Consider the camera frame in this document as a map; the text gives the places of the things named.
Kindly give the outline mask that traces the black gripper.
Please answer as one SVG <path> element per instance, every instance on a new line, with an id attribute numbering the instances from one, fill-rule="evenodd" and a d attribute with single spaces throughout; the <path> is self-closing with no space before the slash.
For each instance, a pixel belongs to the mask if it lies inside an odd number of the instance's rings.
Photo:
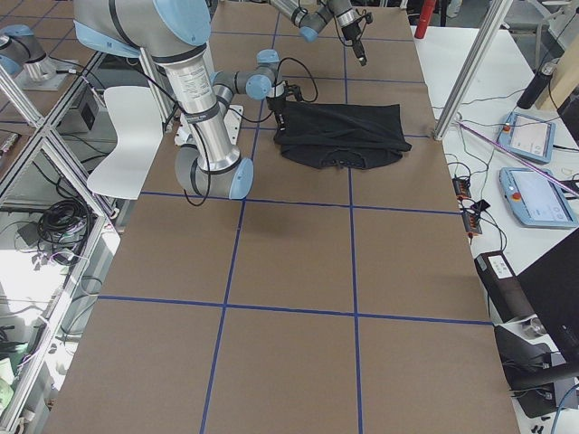
<path id="1" fill-rule="evenodd" d="M 286 129 L 286 120 L 284 117 L 284 109 L 286 107 L 286 97 L 267 97 L 266 102 L 268 109 L 273 113 L 277 123 L 277 129 L 284 131 Z"/>
<path id="2" fill-rule="evenodd" d="M 360 41 L 361 30 L 358 23 L 351 23 L 341 28 L 345 40 L 351 45 L 354 54 L 362 67 L 366 66 L 364 46 Z"/>

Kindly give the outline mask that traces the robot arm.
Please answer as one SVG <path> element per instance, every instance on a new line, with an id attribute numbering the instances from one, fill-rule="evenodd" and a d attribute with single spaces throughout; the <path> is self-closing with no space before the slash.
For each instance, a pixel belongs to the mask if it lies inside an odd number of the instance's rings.
<path id="1" fill-rule="evenodd" d="M 350 1 L 320 1 L 319 7 L 310 12 L 299 1 L 271 0 L 273 6 L 299 29 L 299 34 L 307 41 L 315 41 L 330 23 L 337 28 L 338 40 L 352 49 L 361 66 L 367 65 L 365 47 L 362 42 L 365 27 L 374 20 L 371 12 L 355 9 Z"/>
<path id="2" fill-rule="evenodd" d="M 211 17 L 204 1 L 77 1 L 74 25 L 77 39 L 92 50 L 123 57 L 148 51 L 165 70 L 195 141 L 176 157 L 185 192 L 234 200 L 248 195 L 253 163 L 230 139 L 224 116 L 234 94 L 270 96 L 278 81 L 276 51 L 260 51 L 253 71 L 210 74 L 204 53 Z"/>

